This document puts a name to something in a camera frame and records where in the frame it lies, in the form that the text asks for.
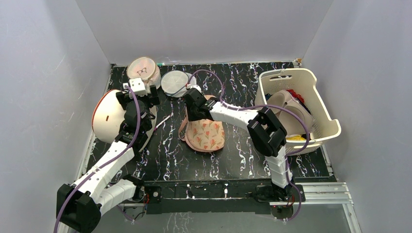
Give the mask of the taupe beige bra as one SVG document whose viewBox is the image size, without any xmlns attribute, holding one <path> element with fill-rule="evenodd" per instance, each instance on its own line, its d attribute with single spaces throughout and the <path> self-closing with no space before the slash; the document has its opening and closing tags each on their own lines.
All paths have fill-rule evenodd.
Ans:
<svg viewBox="0 0 412 233">
<path fill-rule="evenodd" d="M 298 99 L 292 96 L 292 94 L 289 91 L 278 91 L 275 94 L 271 95 L 266 100 L 266 102 L 268 105 L 279 106 L 286 110 L 289 110 L 303 121 L 309 133 L 313 132 L 314 117 L 306 109 L 306 107 L 304 107 L 303 104 L 300 103 Z M 279 110 L 276 108 L 271 109 L 286 129 L 288 133 L 287 136 L 306 133 L 301 123 L 294 116 L 283 110 Z"/>
</svg>

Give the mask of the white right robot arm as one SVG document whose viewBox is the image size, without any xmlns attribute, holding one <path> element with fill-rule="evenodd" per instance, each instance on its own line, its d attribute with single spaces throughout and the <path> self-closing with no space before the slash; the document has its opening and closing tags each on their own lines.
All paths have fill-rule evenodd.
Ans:
<svg viewBox="0 0 412 233">
<path fill-rule="evenodd" d="M 271 187 L 257 188 L 255 199 L 261 202 L 286 201 L 292 194 L 292 173 L 286 156 L 287 131 L 268 107 L 243 110 L 215 97 L 207 99 L 191 88 L 183 99 L 189 121 L 208 119 L 232 124 L 248 131 L 255 150 L 265 157 L 271 175 Z"/>
</svg>

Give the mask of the peach patterned mesh laundry bag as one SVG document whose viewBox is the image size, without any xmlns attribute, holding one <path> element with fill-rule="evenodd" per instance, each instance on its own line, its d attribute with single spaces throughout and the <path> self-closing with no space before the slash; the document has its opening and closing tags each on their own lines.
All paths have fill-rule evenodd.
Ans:
<svg viewBox="0 0 412 233">
<path fill-rule="evenodd" d="M 209 119 L 189 121 L 187 111 L 178 134 L 181 141 L 198 152 L 215 152 L 225 145 L 225 131 L 221 121 Z"/>
</svg>

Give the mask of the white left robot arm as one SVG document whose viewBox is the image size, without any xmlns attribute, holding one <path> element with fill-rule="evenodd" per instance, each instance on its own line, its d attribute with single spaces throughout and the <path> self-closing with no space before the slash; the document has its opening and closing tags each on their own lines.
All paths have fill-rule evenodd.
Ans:
<svg viewBox="0 0 412 233">
<path fill-rule="evenodd" d="M 123 87 L 106 92 L 94 109 L 92 130 L 110 147 L 82 177 L 58 189 L 54 232 L 65 224 L 79 233 L 90 233 L 106 212 L 125 200 L 139 202 L 145 196 L 143 182 L 130 175 L 116 184 L 111 181 L 149 143 L 160 101 L 155 85 L 125 83 Z"/>
</svg>

